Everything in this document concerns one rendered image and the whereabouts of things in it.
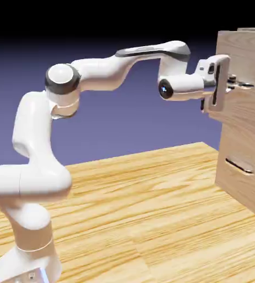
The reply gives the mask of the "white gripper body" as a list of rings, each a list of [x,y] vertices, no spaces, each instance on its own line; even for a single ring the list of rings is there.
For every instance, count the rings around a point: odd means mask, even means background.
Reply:
[[[227,93],[227,79],[230,65],[228,55],[214,55],[204,61],[204,98],[202,112],[223,110]]]

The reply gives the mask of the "light wood cabinet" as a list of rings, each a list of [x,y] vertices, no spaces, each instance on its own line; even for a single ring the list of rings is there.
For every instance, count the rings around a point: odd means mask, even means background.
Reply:
[[[255,214],[255,28],[220,31],[216,52],[231,57],[230,74],[254,85],[226,95],[216,184]]]

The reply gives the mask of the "light wood drawer front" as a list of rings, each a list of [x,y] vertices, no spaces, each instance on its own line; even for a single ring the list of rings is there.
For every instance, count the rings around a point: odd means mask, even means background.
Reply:
[[[250,90],[238,88],[226,95],[220,120],[255,134],[255,32],[220,31],[216,52],[231,57],[230,74],[254,85]]]
[[[252,168],[254,174],[243,173],[228,164],[226,158]],[[215,182],[255,214],[255,134],[237,126],[222,125]]]

